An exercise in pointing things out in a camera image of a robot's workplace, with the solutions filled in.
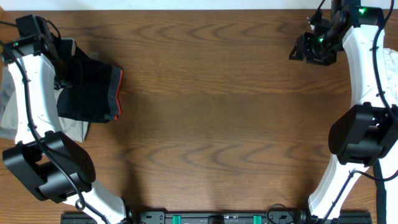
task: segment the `gray cloth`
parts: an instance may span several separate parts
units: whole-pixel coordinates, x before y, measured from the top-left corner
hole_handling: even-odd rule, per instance
[[[0,87],[0,138],[15,139],[18,128],[17,99],[14,81],[7,68],[2,70]],[[62,90],[54,90],[55,100]],[[59,118],[63,132],[74,141],[83,142],[88,122]]]

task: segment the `wooden tabletop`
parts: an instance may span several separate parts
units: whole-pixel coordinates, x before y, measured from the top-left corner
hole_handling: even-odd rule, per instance
[[[305,206],[328,165],[330,126],[351,100],[344,52],[329,67],[288,60],[313,10],[33,13],[124,69],[123,114],[92,124],[81,144],[112,193],[138,210]],[[386,29],[392,49],[397,19]],[[36,200],[3,163],[0,180],[1,223],[59,223],[75,211]],[[343,208],[376,220],[374,182],[360,178]]]

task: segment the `red trim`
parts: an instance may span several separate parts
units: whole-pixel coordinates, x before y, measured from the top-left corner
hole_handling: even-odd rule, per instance
[[[123,70],[121,70],[121,72],[120,72],[119,86],[118,86],[118,90],[116,92],[116,102],[118,102],[119,114],[122,114],[122,109],[120,108],[120,104],[119,104],[119,90],[120,90],[120,84],[122,83],[122,77],[123,77]]]

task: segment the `black strap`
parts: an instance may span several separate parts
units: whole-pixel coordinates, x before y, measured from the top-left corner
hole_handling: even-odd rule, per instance
[[[377,160],[375,165],[373,166],[374,176],[377,178],[383,178],[381,173],[380,161]],[[377,208],[377,223],[378,224],[386,224],[386,216],[387,216],[387,192],[384,186],[383,181],[375,181],[376,183],[376,208]]]

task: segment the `wooden table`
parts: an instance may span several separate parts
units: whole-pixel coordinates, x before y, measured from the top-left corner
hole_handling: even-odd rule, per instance
[[[122,116],[92,124],[81,144],[112,193],[138,210],[305,206],[328,165],[329,128],[351,99],[344,52],[329,67],[288,60],[313,10],[11,15],[30,13],[124,68]],[[387,25],[393,49],[397,19]],[[0,178],[1,223],[59,223],[75,211],[36,200],[3,163]],[[360,178],[343,208],[376,220],[374,182]]]

